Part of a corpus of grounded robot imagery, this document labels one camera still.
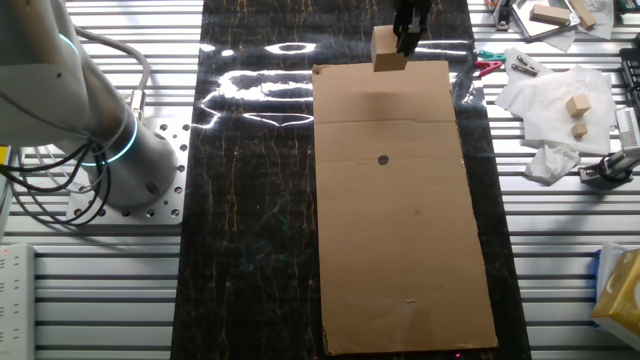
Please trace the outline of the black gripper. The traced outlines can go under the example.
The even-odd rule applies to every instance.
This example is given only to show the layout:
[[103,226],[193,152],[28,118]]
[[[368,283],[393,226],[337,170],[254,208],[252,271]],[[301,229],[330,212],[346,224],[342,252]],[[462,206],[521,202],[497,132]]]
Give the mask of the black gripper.
[[[396,52],[409,57],[415,52],[422,35],[427,29],[428,13],[432,0],[393,0],[394,23],[393,33],[396,36]],[[404,25],[403,15],[410,17]]]

